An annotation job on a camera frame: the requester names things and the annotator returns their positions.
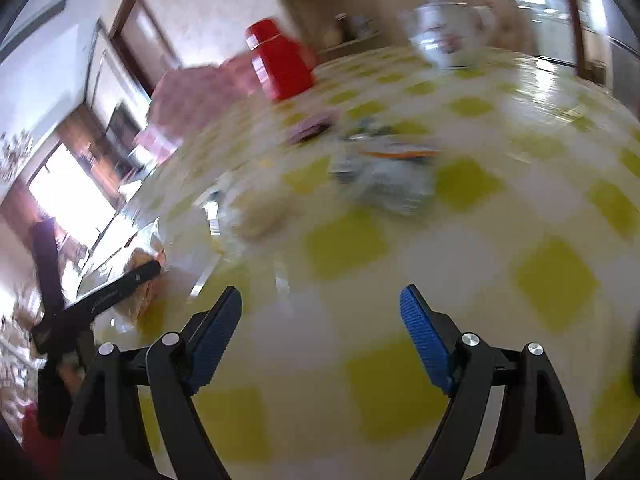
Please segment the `orange cake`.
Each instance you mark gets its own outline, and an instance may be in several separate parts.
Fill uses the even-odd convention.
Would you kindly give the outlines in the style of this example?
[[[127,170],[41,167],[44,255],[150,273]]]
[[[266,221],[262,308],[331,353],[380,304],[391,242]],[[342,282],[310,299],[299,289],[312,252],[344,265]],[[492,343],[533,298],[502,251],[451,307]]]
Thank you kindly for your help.
[[[159,252],[152,252],[152,254],[150,254],[141,248],[136,248],[132,251],[124,265],[124,271],[129,272],[134,270],[137,266],[142,266],[142,264],[148,263],[151,260],[156,260],[163,266],[166,263],[166,252],[161,249]],[[140,318],[142,318],[146,310],[149,309],[151,302],[157,294],[159,284],[160,278],[153,278],[151,281],[137,286],[131,296],[113,307],[115,312],[113,325],[119,333],[127,333],[134,329],[134,326]]]

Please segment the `orange white snack packet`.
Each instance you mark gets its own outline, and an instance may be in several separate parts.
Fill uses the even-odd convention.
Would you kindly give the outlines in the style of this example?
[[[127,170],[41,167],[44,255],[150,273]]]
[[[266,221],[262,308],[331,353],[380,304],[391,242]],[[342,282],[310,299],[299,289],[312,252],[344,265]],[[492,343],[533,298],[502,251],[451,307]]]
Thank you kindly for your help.
[[[376,141],[363,143],[358,153],[374,158],[416,160],[436,157],[439,150],[428,144]]]

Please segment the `crystal chandelier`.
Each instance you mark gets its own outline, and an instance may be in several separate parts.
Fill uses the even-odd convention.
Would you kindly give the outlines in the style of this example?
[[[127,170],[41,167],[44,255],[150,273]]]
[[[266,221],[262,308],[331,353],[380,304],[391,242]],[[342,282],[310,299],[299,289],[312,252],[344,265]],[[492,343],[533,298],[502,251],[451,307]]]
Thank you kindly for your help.
[[[32,152],[32,134],[26,130],[20,133],[2,133],[0,136],[0,178],[10,182],[24,165]]]

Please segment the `white round bun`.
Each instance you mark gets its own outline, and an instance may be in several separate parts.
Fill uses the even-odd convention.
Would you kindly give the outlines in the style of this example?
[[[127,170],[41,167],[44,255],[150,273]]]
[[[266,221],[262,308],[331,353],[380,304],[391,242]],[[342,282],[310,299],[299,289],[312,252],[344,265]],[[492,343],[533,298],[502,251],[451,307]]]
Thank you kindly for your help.
[[[245,190],[228,203],[228,229],[243,240],[258,240],[275,231],[293,208],[291,194],[275,188]]]

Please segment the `pink checkered covered chair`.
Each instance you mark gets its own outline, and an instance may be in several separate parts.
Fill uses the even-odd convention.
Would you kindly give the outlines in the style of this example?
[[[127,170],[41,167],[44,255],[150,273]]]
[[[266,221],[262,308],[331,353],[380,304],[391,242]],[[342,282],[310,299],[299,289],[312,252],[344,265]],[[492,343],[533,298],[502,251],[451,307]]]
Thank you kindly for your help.
[[[158,162],[197,136],[235,102],[262,86],[244,51],[221,65],[201,65],[168,70],[156,85],[146,119],[134,138]]]

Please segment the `purple snack packet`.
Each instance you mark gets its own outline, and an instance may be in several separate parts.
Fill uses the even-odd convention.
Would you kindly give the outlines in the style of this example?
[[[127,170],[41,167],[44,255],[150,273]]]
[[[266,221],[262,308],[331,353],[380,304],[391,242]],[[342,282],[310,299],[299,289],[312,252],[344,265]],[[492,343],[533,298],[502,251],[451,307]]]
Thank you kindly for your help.
[[[308,117],[293,126],[288,133],[286,142],[290,145],[308,142],[317,136],[321,136],[335,126],[338,114],[335,112],[323,112]]]

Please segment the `red thermos jug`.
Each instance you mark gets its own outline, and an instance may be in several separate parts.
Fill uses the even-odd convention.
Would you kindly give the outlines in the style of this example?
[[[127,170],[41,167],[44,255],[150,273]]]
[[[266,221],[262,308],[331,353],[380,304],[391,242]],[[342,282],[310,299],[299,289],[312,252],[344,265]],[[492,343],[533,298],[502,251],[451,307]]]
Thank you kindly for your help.
[[[254,72],[270,99],[285,101],[314,86],[314,54],[286,36],[276,20],[264,18],[250,25],[245,36]]]

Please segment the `cream ornate padded chair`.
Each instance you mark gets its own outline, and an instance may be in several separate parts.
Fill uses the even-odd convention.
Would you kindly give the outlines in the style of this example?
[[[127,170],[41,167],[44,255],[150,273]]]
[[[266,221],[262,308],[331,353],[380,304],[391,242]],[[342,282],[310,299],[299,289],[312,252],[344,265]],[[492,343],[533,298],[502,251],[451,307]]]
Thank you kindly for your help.
[[[539,54],[533,11],[518,0],[449,0],[472,6],[475,29],[488,47]]]

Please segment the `white floral teapot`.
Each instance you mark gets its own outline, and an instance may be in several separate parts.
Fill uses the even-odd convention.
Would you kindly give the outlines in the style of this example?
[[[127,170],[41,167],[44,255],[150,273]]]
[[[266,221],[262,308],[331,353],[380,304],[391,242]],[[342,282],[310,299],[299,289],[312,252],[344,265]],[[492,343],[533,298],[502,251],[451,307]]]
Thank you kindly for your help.
[[[398,18],[414,50],[443,70],[474,65],[497,25],[489,6],[454,0],[426,0]]]

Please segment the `wooden corner shelf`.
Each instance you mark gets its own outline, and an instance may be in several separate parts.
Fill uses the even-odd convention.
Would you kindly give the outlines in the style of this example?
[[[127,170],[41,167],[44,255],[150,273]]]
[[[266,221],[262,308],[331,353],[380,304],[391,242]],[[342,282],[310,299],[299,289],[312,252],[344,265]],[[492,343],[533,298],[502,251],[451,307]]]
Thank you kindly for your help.
[[[374,0],[285,0],[314,54],[334,60],[384,44]]]

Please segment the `wall mounted television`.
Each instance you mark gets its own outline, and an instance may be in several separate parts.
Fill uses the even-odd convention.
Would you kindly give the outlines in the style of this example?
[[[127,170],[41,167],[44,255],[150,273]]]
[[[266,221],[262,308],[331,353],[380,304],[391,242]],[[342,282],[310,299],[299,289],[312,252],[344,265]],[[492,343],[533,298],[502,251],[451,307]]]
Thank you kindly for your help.
[[[140,131],[127,105],[120,102],[113,110],[104,136],[119,157],[128,158],[136,147],[136,137]]]

